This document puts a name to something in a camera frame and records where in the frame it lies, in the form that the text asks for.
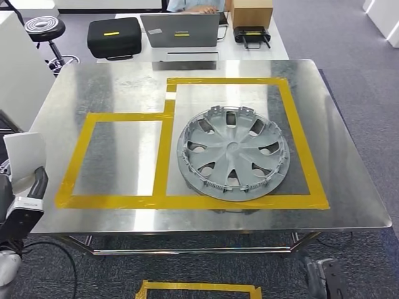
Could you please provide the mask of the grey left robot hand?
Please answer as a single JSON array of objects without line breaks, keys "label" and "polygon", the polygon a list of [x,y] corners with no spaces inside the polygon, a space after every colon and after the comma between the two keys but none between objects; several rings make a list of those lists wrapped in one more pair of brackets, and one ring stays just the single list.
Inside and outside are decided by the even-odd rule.
[{"label": "grey left robot hand", "polygon": [[1,224],[15,222],[18,225],[34,227],[44,214],[43,198],[48,183],[44,167],[34,171],[34,182],[27,195],[14,193],[11,175],[1,174]]}]

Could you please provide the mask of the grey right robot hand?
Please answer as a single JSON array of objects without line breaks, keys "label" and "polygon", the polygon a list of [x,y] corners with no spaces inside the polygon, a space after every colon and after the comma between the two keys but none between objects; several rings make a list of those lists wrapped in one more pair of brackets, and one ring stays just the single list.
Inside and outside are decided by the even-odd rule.
[{"label": "grey right robot hand", "polygon": [[307,252],[301,253],[299,261],[304,271],[308,286],[309,298],[327,298],[325,279],[316,260],[311,258]]}]

